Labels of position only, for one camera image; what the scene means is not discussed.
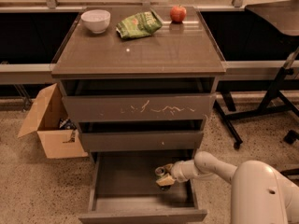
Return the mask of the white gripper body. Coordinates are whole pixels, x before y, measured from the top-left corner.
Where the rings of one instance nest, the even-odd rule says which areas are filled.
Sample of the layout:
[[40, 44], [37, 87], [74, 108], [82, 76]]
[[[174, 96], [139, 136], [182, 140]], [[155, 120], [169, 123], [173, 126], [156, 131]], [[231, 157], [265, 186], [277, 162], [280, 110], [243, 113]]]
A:
[[184, 166], [185, 166], [184, 161], [177, 161], [173, 164], [170, 171], [172, 178], [179, 183], [188, 181], [188, 178], [185, 176], [183, 172]]

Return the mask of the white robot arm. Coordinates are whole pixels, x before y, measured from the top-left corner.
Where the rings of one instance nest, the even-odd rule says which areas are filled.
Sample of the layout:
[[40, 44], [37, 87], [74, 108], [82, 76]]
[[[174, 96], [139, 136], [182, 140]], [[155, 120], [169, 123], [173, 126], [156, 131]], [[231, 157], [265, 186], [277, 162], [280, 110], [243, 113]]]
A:
[[219, 176], [231, 185], [231, 224], [299, 224], [299, 187], [264, 162], [234, 166], [199, 151], [191, 160], [158, 167], [155, 174], [159, 187]]

